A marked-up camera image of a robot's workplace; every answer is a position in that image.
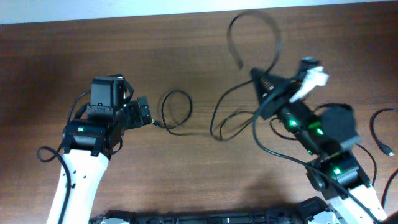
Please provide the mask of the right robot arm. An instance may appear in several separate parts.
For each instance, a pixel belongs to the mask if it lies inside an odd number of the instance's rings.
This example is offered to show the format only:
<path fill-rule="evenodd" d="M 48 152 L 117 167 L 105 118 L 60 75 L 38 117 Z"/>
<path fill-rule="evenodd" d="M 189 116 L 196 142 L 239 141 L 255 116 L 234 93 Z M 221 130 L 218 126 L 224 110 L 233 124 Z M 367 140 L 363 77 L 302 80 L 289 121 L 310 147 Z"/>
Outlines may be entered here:
<path fill-rule="evenodd" d="M 277 157 L 303 165 L 312 187 L 323 198 L 310 198 L 292 213 L 296 223 L 382 223 L 387 215 L 369 177 L 351 152 L 360 140 L 353 109 L 349 105 L 327 105 L 317 115 L 302 100 L 328 80 L 323 67 L 301 69 L 283 78 L 254 68 L 250 72 L 260 107 L 255 118 L 275 116 L 299 143 L 316 158 L 304 162 L 277 153 Z"/>

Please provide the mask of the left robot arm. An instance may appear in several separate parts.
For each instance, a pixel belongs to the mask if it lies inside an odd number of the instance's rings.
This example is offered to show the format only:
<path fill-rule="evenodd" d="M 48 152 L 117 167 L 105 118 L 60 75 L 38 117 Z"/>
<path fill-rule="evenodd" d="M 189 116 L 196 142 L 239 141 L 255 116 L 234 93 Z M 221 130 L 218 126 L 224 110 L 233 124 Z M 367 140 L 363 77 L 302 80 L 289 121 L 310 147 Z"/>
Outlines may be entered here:
<path fill-rule="evenodd" d="M 65 126 L 57 154 L 61 170 L 47 223 L 88 223 L 95 195 L 109 161 L 122 146 L 124 132 L 151 124 L 146 97 L 121 75 L 96 77 L 90 102 Z"/>

